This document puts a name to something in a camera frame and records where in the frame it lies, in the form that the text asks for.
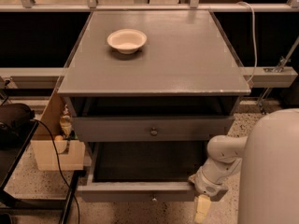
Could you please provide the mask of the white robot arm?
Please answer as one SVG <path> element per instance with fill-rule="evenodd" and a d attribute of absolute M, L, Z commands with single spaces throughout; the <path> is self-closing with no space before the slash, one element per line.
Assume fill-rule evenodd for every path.
<path fill-rule="evenodd" d="M 208 158 L 190 177 L 198 193 L 195 224 L 240 174 L 237 224 L 299 224 L 299 109 L 261 118 L 244 137 L 218 135 L 207 143 Z"/>

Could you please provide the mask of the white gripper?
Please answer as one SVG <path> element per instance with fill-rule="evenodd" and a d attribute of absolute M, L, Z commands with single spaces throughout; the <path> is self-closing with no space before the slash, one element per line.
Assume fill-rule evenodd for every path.
<path fill-rule="evenodd" d="M 209 181 L 204 176 L 202 169 L 190 175 L 188 181 L 194 185 L 195 191 L 199 195 L 195 198 L 194 223 L 203 224 L 211 206 L 210 199 L 221 199 L 227 193 L 228 187 Z"/>

